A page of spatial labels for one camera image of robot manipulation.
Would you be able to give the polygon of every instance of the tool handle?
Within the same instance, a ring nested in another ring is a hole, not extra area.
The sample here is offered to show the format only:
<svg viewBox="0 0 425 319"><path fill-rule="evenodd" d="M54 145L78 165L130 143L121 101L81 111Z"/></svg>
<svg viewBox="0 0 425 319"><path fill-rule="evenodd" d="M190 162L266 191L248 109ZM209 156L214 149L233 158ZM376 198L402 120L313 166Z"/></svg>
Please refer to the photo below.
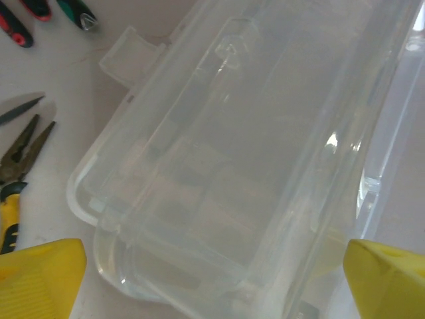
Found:
<svg viewBox="0 0 425 319"><path fill-rule="evenodd" d="M36 19L46 22L52 17L47 0L20 0L23 6Z"/></svg>
<svg viewBox="0 0 425 319"><path fill-rule="evenodd" d="M60 8L77 27L88 31L98 21L87 5L81 0L57 0Z"/></svg>
<svg viewBox="0 0 425 319"><path fill-rule="evenodd" d="M15 250L19 228L19 197L27 183L16 181L0 191L1 238L0 255Z"/></svg>
<svg viewBox="0 0 425 319"><path fill-rule="evenodd" d="M16 16L0 1L0 27L23 48L34 44L33 37Z"/></svg>

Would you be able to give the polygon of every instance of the screwdriver handle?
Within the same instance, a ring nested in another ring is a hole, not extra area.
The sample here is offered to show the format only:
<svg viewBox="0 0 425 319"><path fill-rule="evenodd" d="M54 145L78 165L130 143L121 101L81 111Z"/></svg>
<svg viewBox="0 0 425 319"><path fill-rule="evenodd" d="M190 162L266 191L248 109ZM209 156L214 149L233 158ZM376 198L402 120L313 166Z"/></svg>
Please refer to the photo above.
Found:
<svg viewBox="0 0 425 319"><path fill-rule="evenodd" d="M57 0L66 16L80 29L89 31L98 25L93 12L81 0Z"/></svg>
<svg viewBox="0 0 425 319"><path fill-rule="evenodd" d="M16 181L6 185L0 191L0 255L15 250L19 230L19 197L25 186L27 186L27 183Z"/></svg>
<svg viewBox="0 0 425 319"><path fill-rule="evenodd" d="M34 44L34 39L16 16L0 1L0 27L23 48Z"/></svg>

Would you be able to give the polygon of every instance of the pliers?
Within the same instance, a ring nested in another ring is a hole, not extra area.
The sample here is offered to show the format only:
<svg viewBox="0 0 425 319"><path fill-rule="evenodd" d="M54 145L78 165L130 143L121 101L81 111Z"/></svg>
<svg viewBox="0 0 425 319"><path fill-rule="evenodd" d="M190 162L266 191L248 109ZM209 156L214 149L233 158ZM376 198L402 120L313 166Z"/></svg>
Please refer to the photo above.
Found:
<svg viewBox="0 0 425 319"><path fill-rule="evenodd" d="M34 115L21 135L0 160L0 254L10 253L15 250L19 227L19 196L25 186L27 186L27 183L23 180L33 167L37 156L55 125L55 122L51 122L34 142L28 146L39 118L38 114ZM25 155L24 150L27 146L28 152Z"/></svg>

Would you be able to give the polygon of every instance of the yellow object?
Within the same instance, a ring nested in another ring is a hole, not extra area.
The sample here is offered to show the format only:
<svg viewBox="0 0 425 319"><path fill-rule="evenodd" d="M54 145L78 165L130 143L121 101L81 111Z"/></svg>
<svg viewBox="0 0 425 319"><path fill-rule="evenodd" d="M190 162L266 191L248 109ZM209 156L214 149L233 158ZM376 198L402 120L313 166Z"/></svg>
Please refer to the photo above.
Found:
<svg viewBox="0 0 425 319"><path fill-rule="evenodd" d="M344 271L362 319L425 318L425 256L352 240Z"/></svg>
<svg viewBox="0 0 425 319"><path fill-rule="evenodd" d="M6 197L6 200L0 203L1 212L1 253L13 251L18 237L19 224L19 197L20 194L12 194Z"/></svg>
<svg viewBox="0 0 425 319"><path fill-rule="evenodd" d="M0 255L0 319L68 319L85 269L80 239Z"/></svg>

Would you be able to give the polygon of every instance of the transparent plastic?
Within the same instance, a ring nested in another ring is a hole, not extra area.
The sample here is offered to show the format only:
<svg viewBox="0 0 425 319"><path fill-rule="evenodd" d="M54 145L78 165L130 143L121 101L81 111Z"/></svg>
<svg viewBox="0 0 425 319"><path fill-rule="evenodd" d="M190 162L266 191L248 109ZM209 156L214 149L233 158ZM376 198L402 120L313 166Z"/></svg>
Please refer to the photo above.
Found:
<svg viewBox="0 0 425 319"><path fill-rule="evenodd" d="M420 4L205 1L70 179L102 276L193 318L327 312L339 282L312 283L378 220L397 127L365 160Z"/></svg>
<svg viewBox="0 0 425 319"><path fill-rule="evenodd" d="M99 62L100 68L127 88L143 80L158 61L165 45L148 43L133 27L128 27Z"/></svg>
<svg viewBox="0 0 425 319"><path fill-rule="evenodd" d="M408 43L411 41L417 42L417 35L413 34ZM357 198L356 231L353 238L377 240L377 228L385 228L386 224L381 221L381 216L385 216L388 196L394 194L392 181L398 171L398 163L417 108L423 105L425 97L424 60L425 45L422 42L415 51L405 50L398 64L365 161ZM412 212L400 212L400 218L409 213ZM313 272L302 293L301 305L308 304L318 309L320 318L359 319L341 265L332 271L323 267L330 256L341 262L345 253L346 244L335 240L332 224L331 222L325 236L325 243L318 250Z"/></svg>

